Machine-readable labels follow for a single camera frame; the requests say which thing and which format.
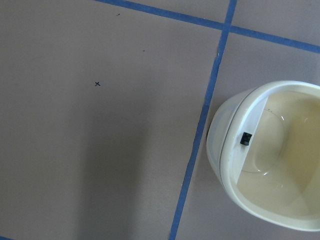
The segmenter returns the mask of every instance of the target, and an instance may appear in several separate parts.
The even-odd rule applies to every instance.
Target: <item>white container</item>
[[[280,226],[320,231],[319,86],[276,81],[237,94],[214,115],[206,147],[241,208]]]

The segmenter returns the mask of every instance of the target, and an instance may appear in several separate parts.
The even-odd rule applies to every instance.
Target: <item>floor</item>
[[[320,85],[316,0],[0,3],[0,240],[317,240],[236,206],[218,107]]]

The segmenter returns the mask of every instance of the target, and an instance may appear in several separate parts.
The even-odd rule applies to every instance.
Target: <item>gray surface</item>
[[[238,0],[232,24],[320,45],[318,0]]]
[[[214,89],[208,125],[218,107],[244,90],[271,81],[295,80],[320,85],[320,55],[230,34]],[[194,168],[177,240],[318,240],[320,232],[277,226],[236,206],[224,192],[202,145]]]
[[[223,23],[229,1],[226,0],[132,0],[160,9]]]
[[[167,239],[220,31],[89,0],[0,4],[0,236]]]

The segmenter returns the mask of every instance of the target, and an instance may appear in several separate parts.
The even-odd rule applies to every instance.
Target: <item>black object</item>
[[[245,146],[249,146],[249,141],[251,139],[252,134],[244,132],[241,138],[240,143],[245,145]]]

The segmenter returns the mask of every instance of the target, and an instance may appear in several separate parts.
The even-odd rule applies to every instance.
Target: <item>gray tile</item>
[[[0,235],[166,239],[220,31],[89,0],[0,30]]]
[[[225,0],[132,0],[172,12],[223,23],[227,14],[229,1]]]
[[[230,34],[215,85],[206,131],[218,107],[244,90],[271,81],[320,85],[320,55]],[[194,168],[177,240],[317,240],[319,232],[296,231],[254,217],[233,203],[209,164],[205,138]]]
[[[239,0],[232,24],[320,45],[319,13],[317,0]]]

